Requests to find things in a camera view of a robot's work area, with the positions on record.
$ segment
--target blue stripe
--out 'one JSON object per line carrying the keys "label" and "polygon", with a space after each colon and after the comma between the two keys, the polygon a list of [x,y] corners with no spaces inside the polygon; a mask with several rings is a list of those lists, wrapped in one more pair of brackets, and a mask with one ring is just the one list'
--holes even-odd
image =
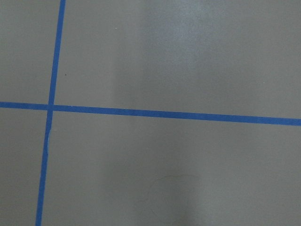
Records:
{"label": "blue stripe", "polygon": [[301,119],[54,105],[54,111],[301,126]]}
{"label": "blue stripe", "polygon": [[0,107],[3,108],[18,108],[31,110],[47,110],[48,105],[43,104],[28,104],[28,103],[14,103],[14,102],[0,102]]}
{"label": "blue stripe", "polygon": [[46,128],[45,128],[45,136],[44,136],[39,196],[38,196],[38,205],[37,205],[37,214],[36,214],[36,226],[41,226],[42,224],[43,202],[44,202],[47,162],[48,162],[48,144],[49,144],[49,137],[51,132],[51,125],[52,125],[53,104],[55,101],[55,86],[56,86],[57,69],[58,69],[60,46],[61,46],[62,31],[63,31],[64,10],[65,10],[65,0],[61,0],[59,14],[58,14],[58,21],[57,21],[55,50],[53,56],[51,82],[50,82],[50,90],[49,90],[48,111],[47,111]]}

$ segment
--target horizontal blue line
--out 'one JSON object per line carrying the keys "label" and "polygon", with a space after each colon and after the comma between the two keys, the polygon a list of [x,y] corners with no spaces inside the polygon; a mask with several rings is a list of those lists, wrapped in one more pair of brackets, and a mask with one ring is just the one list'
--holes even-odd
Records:
{"label": "horizontal blue line", "polygon": [[[48,109],[48,105],[43,105],[43,104],[27,104],[27,103],[11,103],[11,102],[0,102],[0,107],[32,109],[32,110]],[[135,110],[135,109],[106,108],[106,107],[83,107],[83,106],[67,106],[67,105],[54,105],[53,111],[301,126],[301,119],[228,115],[228,114],[165,112],[165,111]]]}
{"label": "horizontal blue line", "polygon": [[28,104],[28,103],[14,103],[14,102],[0,102],[2,108],[19,108],[30,110],[47,110],[48,105],[44,104]]}

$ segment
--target vertical blue line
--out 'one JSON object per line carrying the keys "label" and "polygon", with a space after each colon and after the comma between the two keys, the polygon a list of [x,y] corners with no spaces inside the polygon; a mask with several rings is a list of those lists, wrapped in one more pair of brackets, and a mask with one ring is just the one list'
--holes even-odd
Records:
{"label": "vertical blue line", "polygon": [[48,99],[48,110],[47,110],[43,156],[42,156],[42,166],[41,166],[41,173],[40,173],[40,185],[39,185],[39,196],[38,196],[38,205],[37,205],[37,214],[36,214],[36,226],[41,226],[41,224],[42,224],[43,202],[44,202],[47,161],[48,161],[48,143],[49,143],[48,141],[49,141],[51,125],[52,125],[53,105],[54,105],[54,101],[55,101],[55,86],[56,86],[56,79],[57,79],[58,61],[59,61],[59,56],[60,56],[65,4],[66,4],[66,1],[61,0],[59,14],[58,14],[58,21],[57,21],[55,50],[54,50],[53,64],[52,64],[51,82],[50,82],[49,99]]}

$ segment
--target gray floor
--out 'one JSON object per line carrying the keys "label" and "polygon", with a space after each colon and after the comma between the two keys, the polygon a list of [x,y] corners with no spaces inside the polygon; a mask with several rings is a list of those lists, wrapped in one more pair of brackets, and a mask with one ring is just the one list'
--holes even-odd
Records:
{"label": "gray floor", "polygon": [[[59,0],[0,0],[0,101],[48,101]],[[67,0],[55,104],[300,118],[301,1]],[[0,226],[34,225],[46,111],[0,108]],[[301,127],[54,112],[43,226],[300,226]]]}

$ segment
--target blue line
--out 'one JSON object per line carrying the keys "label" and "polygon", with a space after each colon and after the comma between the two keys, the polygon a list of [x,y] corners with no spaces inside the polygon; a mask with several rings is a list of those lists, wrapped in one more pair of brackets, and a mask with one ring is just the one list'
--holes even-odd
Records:
{"label": "blue line", "polygon": [[48,105],[28,104],[28,103],[14,103],[14,102],[0,102],[0,107],[30,109],[30,110],[44,110],[44,111],[48,109]]}
{"label": "blue line", "polygon": [[50,137],[51,126],[52,126],[53,104],[55,101],[55,86],[56,86],[57,69],[58,69],[59,56],[60,56],[65,4],[66,4],[65,0],[61,0],[60,9],[58,13],[56,38],[55,38],[55,50],[54,50],[53,64],[52,64],[48,111],[47,111],[43,156],[42,156],[42,165],[41,165],[39,196],[38,196],[38,205],[37,205],[37,214],[36,214],[36,226],[41,226],[42,224],[43,202],[44,202],[44,192],[45,192],[47,162],[48,162],[48,144],[49,144],[49,137]]}
{"label": "blue line", "polygon": [[54,105],[54,111],[301,126],[301,119]]}

